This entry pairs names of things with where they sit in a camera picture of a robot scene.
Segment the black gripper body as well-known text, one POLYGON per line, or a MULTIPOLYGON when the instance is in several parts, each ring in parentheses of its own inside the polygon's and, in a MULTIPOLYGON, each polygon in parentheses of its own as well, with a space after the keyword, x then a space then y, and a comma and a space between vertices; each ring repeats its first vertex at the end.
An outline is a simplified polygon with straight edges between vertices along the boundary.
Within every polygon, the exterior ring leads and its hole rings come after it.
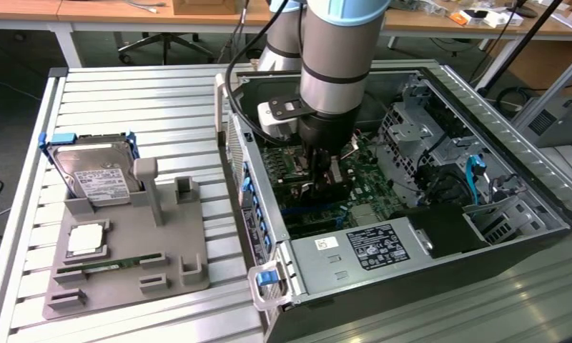
POLYGON ((340 153, 354 134, 360 110, 352 109, 342 114, 316 112, 298 119, 298 133, 314 149, 340 153))

